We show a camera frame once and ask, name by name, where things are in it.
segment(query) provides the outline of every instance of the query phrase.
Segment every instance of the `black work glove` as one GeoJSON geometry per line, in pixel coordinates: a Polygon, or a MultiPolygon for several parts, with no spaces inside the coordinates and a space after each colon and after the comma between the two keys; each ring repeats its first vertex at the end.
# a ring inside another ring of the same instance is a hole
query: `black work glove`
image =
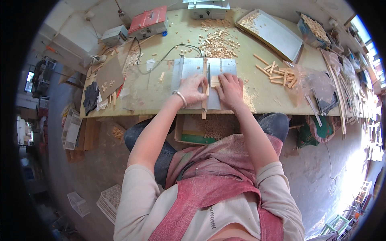
{"type": "Polygon", "coordinates": [[[85,101],[83,101],[83,106],[85,107],[86,116],[90,113],[90,111],[94,110],[98,106],[98,94],[99,94],[99,88],[97,88],[96,81],[94,81],[91,85],[86,87],[85,101]]]}

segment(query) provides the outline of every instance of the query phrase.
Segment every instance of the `woman's left hand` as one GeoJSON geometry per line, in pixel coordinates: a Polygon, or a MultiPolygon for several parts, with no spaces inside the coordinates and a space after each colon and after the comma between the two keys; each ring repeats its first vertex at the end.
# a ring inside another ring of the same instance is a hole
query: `woman's left hand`
{"type": "Polygon", "coordinates": [[[198,92],[198,87],[202,84],[208,86],[208,79],[202,74],[195,74],[186,79],[181,79],[178,91],[184,96],[187,104],[193,104],[208,97],[206,93],[198,92]]]}

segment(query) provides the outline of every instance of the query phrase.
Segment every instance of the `window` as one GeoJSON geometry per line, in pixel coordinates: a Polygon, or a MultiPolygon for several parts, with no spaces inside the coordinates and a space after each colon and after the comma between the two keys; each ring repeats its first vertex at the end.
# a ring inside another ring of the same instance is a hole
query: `window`
{"type": "Polygon", "coordinates": [[[27,82],[25,83],[25,88],[24,88],[24,91],[26,92],[31,92],[32,91],[32,78],[34,76],[34,73],[33,72],[28,72],[28,76],[27,76],[27,82]]]}

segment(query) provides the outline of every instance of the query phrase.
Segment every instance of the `silver bangle bracelet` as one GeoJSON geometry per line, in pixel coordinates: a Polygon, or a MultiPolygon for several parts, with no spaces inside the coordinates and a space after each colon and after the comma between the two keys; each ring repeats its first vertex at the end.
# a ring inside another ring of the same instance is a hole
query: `silver bangle bracelet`
{"type": "Polygon", "coordinates": [[[175,90],[175,91],[173,91],[172,94],[177,94],[179,97],[181,97],[182,101],[184,102],[184,106],[185,106],[184,108],[188,107],[188,104],[186,103],[184,96],[181,95],[181,93],[179,91],[175,90]]]}

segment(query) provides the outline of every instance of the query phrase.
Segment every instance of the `pink apron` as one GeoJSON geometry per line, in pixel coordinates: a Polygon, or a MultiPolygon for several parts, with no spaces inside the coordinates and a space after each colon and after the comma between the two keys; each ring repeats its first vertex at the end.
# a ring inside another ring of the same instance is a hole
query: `pink apron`
{"type": "MultiPolygon", "coordinates": [[[[282,141],[270,135],[267,137],[279,156],[282,141]]],[[[175,183],[178,184],[177,199],[149,240],[181,240],[199,208],[244,192],[257,194],[261,241],[283,240],[282,220],[261,208],[260,191],[254,186],[256,175],[242,134],[177,152],[169,166],[166,188],[175,183]]]]}

